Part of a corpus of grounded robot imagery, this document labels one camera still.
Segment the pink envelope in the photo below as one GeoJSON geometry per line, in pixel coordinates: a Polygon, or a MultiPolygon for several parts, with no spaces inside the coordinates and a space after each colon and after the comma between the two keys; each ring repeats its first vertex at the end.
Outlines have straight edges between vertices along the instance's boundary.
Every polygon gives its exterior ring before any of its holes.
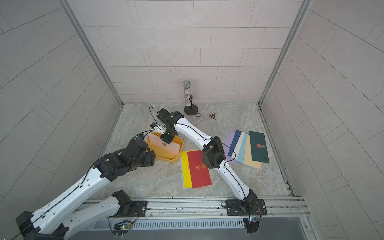
{"type": "Polygon", "coordinates": [[[147,143],[159,158],[174,159],[180,152],[181,145],[179,142],[173,140],[171,144],[167,144],[161,140],[159,133],[149,134],[147,143]]]}

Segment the yellow storage tray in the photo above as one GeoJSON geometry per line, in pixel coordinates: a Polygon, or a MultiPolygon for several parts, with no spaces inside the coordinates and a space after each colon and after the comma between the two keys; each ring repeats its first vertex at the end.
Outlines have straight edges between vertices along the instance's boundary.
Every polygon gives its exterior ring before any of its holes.
{"type": "Polygon", "coordinates": [[[174,163],[180,158],[184,141],[179,137],[175,137],[170,144],[165,143],[160,138],[160,133],[150,133],[147,137],[147,144],[151,151],[156,154],[156,159],[174,163]]]}

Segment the yellow envelope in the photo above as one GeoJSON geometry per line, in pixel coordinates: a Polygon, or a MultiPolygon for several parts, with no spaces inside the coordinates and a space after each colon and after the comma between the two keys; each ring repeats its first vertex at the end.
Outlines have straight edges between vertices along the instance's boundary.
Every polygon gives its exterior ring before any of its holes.
{"type": "Polygon", "coordinates": [[[185,151],[183,153],[184,188],[197,188],[197,170],[199,151],[185,151]]]}

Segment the red envelope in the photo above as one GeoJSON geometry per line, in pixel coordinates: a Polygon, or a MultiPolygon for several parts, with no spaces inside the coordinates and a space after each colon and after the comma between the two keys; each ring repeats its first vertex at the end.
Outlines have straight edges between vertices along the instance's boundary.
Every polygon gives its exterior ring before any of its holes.
{"type": "Polygon", "coordinates": [[[188,160],[193,188],[201,188],[212,184],[208,167],[202,161],[202,151],[189,151],[188,160]]]}

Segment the light green envelope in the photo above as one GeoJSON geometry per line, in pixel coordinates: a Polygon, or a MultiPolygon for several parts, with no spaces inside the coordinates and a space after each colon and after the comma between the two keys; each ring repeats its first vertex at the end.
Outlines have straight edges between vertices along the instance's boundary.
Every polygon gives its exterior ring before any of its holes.
{"type": "Polygon", "coordinates": [[[184,172],[183,172],[183,153],[180,155],[181,173],[182,173],[182,186],[184,188],[184,172]]]}

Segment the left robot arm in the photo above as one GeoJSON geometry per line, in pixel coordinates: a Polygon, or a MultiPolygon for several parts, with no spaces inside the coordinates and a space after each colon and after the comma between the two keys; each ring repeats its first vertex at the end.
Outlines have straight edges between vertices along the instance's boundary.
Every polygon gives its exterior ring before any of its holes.
{"type": "Polygon", "coordinates": [[[124,191],[113,193],[106,200],[77,211],[84,201],[118,177],[151,167],[156,154],[144,140],[130,140],[128,146],[95,161],[87,173],[65,192],[44,207],[25,211],[16,218],[20,234],[25,240],[67,240],[83,228],[115,215],[139,217],[131,198],[124,191]]]}

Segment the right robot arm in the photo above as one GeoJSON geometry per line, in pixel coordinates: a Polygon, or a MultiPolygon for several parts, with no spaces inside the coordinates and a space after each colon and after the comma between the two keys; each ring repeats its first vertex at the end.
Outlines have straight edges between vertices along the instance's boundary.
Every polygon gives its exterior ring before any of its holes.
{"type": "Polygon", "coordinates": [[[157,118],[161,123],[154,124],[153,129],[162,134],[161,139],[164,142],[169,144],[177,134],[187,137],[202,151],[203,164],[215,170],[231,188],[236,199],[240,201],[240,209],[247,214],[257,209],[257,195],[241,181],[229,165],[219,137],[204,134],[178,111],[170,113],[163,108],[157,112],[157,118]]]}

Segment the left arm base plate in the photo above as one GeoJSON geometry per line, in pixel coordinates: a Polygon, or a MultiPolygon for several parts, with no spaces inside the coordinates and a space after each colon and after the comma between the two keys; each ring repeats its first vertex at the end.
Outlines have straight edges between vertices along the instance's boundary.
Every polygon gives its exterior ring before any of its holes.
{"type": "Polygon", "coordinates": [[[148,203],[148,201],[133,201],[130,204],[123,204],[113,218],[145,217],[148,203]]]}

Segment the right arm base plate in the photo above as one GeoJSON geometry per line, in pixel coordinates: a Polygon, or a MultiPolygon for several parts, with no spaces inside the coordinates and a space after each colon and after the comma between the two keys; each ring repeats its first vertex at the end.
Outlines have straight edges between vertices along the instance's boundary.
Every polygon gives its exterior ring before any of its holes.
{"type": "Polygon", "coordinates": [[[263,199],[257,199],[252,204],[246,204],[245,201],[238,199],[225,200],[224,203],[228,216],[266,216],[268,214],[263,199]]]}

